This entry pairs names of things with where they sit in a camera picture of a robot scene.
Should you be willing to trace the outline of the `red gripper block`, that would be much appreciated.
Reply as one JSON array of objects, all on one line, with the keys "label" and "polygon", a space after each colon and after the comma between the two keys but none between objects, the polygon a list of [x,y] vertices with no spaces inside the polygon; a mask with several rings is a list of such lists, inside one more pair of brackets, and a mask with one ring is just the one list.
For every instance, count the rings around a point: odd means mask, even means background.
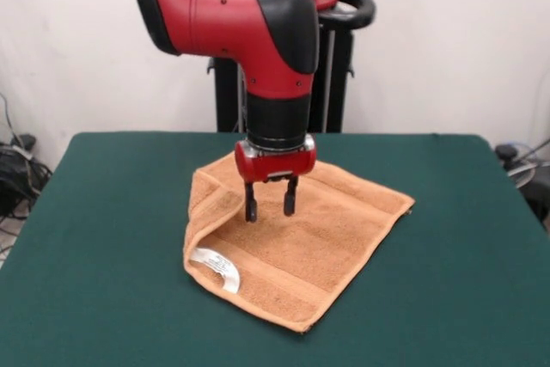
[{"label": "red gripper block", "polygon": [[284,194],[284,214],[291,217],[296,210],[298,177],[308,174],[315,166],[317,149],[314,137],[305,136],[302,146],[290,151],[265,151],[254,147],[247,140],[235,144],[235,164],[245,184],[245,219],[257,220],[257,201],[254,197],[255,182],[288,178]]}]

